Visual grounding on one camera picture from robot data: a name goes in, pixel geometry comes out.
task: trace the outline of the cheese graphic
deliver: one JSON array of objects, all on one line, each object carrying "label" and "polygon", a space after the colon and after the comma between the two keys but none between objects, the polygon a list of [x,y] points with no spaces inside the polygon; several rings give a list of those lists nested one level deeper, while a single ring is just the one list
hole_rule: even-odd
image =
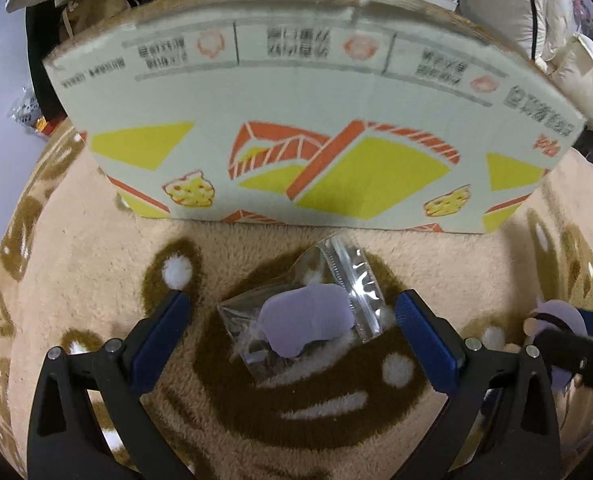
[{"label": "cheese graphic", "polygon": [[201,170],[175,178],[162,187],[174,203],[184,207],[211,207],[214,202],[214,186]]},{"label": "cheese graphic", "polygon": [[539,168],[499,153],[486,153],[485,160],[488,163],[492,191],[536,184],[547,173],[546,168]]},{"label": "cheese graphic", "polygon": [[282,194],[328,136],[275,123],[245,123],[232,147],[228,174],[238,186]]},{"label": "cheese graphic", "polygon": [[510,218],[512,213],[514,213],[528,197],[529,195],[520,196],[488,209],[483,215],[483,227],[485,227],[485,232],[491,233],[499,227],[503,222]]},{"label": "cheese graphic", "polygon": [[425,215],[430,218],[454,215],[470,200],[470,186],[461,186],[423,204]]},{"label": "cheese graphic", "polygon": [[298,206],[368,220],[449,173],[459,152],[432,134],[352,121],[286,190]]},{"label": "cheese graphic", "polygon": [[130,166],[154,171],[193,126],[194,123],[176,123],[97,134],[92,137],[90,149]]},{"label": "cheese graphic", "polygon": [[239,209],[239,210],[235,211],[234,213],[232,213],[231,215],[226,216],[221,221],[226,222],[228,224],[234,224],[237,222],[250,223],[250,224],[271,224],[271,225],[282,225],[283,224],[283,222],[273,220],[272,218],[268,218],[267,216],[259,215],[256,213],[251,213],[249,211],[246,211],[245,209]]},{"label": "cheese graphic", "polygon": [[126,201],[126,204],[135,213],[144,216],[146,218],[169,218],[170,209],[158,200],[153,199],[151,196],[140,192],[133,187],[117,180],[116,178],[108,177],[108,180],[119,188],[119,195]]}]

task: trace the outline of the white cushion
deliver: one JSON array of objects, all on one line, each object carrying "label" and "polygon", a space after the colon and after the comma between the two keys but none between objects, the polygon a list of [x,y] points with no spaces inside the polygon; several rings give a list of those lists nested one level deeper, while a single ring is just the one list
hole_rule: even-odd
[{"label": "white cushion", "polygon": [[551,61],[550,79],[587,118],[593,130],[593,41],[575,32]]}]

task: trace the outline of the red logo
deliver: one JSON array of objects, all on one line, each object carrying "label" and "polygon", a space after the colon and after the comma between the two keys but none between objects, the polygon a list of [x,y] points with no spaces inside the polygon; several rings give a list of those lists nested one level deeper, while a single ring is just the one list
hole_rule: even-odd
[{"label": "red logo", "polygon": [[196,47],[201,54],[214,59],[219,52],[225,50],[225,39],[218,30],[204,30],[198,35]]},{"label": "red logo", "polygon": [[544,134],[540,134],[537,142],[534,143],[532,146],[533,150],[541,150],[541,152],[552,158],[556,156],[557,153],[561,150],[561,146],[559,146],[558,140],[552,140],[546,137]]},{"label": "red logo", "polygon": [[355,34],[343,43],[343,50],[355,61],[370,59],[379,50],[379,42],[371,36]]},{"label": "red logo", "polygon": [[482,75],[470,81],[470,88],[478,94],[490,94],[499,88],[499,82],[488,75]]}]

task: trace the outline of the brown pattern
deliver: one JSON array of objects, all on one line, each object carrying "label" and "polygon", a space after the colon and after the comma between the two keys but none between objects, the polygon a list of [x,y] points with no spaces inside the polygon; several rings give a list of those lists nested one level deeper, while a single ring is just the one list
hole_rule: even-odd
[{"label": "brown pattern", "polygon": [[[574,224],[564,227],[559,257],[553,236],[534,210],[528,212],[528,224],[544,299],[563,300],[576,308],[593,310],[593,272],[589,268],[593,269],[593,253],[579,227]],[[537,229],[547,240],[547,249],[542,247]]]},{"label": "brown pattern", "polygon": [[10,416],[10,406],[8,405],[8,384],[10,382],[10,360],[8,358],[0,359],[0,415],[3,421],[12,425]]},{"label": "brown pattern", "polygon": [[69,352],[70,346],[77,342],[87,352],[96,352],[103,346],[103,339],[91,330],[78,330],[71,328],[61,336],[61,347]]},{"label": "brown pattern", "polygon": [[487,316],[477,317],[469,321],[460,335],[463,339],[468,337],[483,337],[485,329],[490,326],[497,326],[503,329],[505,343],[514,343],[522,346],[526,336],[523,333],[523,320],[525,316],[520,312],[496,312]]},{"label": "brown pattern", "polygon": [[192,464],[197,480],[218,480],[214,468],[206,455],[197,446],[188,442],[183,434],[174,430],[165,421],[153,402],[144,402],[144,408],[167,443],[185,464]]},{"label": "brown pattern", "polygon": [[189,238],[179,238],[171,241],[161,249],[154,256],[152,263],[145,271],[141,286],[141,296],[144,301],[144,316],[149,316],[155,307],[163,301],[163,298],[165,298],[165,295],[170,290],[165,281],[163,281],[161,270],[165,261],[174,254],[182,254],[190,260],[192,264],[192,279],[185,286],[183,292],[185,292],[188,298],[192,298],[192,300],[198,298],[198,292],[203,281],[201,252]]},{"label": "brown pattern", "polygon": [[[224,299],[287,272],[301,253],[302,250],[283,254],[260,265]],[[399,291],[404,289],[403,284],[381,259],[368,254],[368,260],[387,304],[393,305]],[[353,446],[400,420],[427,384],[418,366],[411,382],[402,389],[382,380],[382,362],[388,354],[396,351],[416,362],[397,328],[387,330],[368,344],[350,349],[324,373],[275,388],[256,388],[244,363],[240,359],[229,360],[229,351],[229,336],[214,311],[196,348],[194,370],[226,429],[272,446],[318,450]],[[368,402],[359,410],[316,420],[280,418],[281,413],[306,409],[355,392],[368,394]]]},{"label": "brown pattern", "polygon": [[0,448],[1,447],[8,450],[8,460],[14,464],[20,475],[26,478],[28,475],[25,471],[25,464],[20,457],[19,449],[17,448],[12,431],[0,424]]},{"label": "brown pattern", "polygon": [[83,150],[83,142],[74,140],[74,133],[65,136],[64,142],[55,146],[54,152],[40,166],[29,186],[19,200],[16,212],[10,221],[0,245],[0,259],[3,267],[17,282],[25,275],[32,254],[32,242],[36,222],[43,211],[44,205],[30,193],[39,181],[49,182],[43,190],[48,199],[58,186],[65,170]]},{"label": "brown pattern", "polygon": [[326,471],[317,469],[312,471],[310,474],[306,475],[292,475],[287,471],[283,471],[282,469],[276,469],[274,467],[269,467],[266,465],[258,466],[262,472],[267,473],[270,478],[285,478],[286,480],[327,480],[330,478],[330,474],[326,473]]},{"label": "brown pattern", "polygon": [[[34,228],[44,204],[35,196],[30,196],[41,185],[41,200],[47,201],[65,174],[65,170],[83,149],[83,142],[76,140],[75,131],[64,129],[55,134],[41,155],[40,163],[30,182],[20,197],[16,212],[0,244],[0,261],[9,275],[19,282],[27,269]],[[0,291],[0,340],[8,339],[11,346],[16,330]],[[14,440],[11,429],[10,408],[8,405],[8,384],[10,380],[10,360],[0,358],[0,449],[12,462],[19,473],[26,476],[24,462]]]}]

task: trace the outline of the metal screw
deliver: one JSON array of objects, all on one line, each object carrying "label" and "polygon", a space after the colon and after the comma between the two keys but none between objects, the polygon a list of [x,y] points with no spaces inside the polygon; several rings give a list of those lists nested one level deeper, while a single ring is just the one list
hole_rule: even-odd
[{"label": "metal screw", "polygon": [[118,338],[110,339],[107,343],[105,343],[105,349],[108,352],[116,352],[119,348],[123,345],[123,341]]},{"label": "metal screw", "polygon": [[534,345],[526,346],[526,354],[528,354],[532,358],[539,357],[539,349]]},{"label": "metal screw", "polygon": [[476,352],[477,350],[480,350],[481,347],[483,347],[481,342],[476,337],[467,338],[465,340],[465,346],[466,346],[466,348],[469,348],[470,350],[472,350],[474,352]]},{"label": "metal screw", "polygon": [[54,361],[54,359],[58,359],[59,356],[61,356],[61,348],[58,346],[54,346],[48,350],[48,359],[52,359],[52,361]]}]

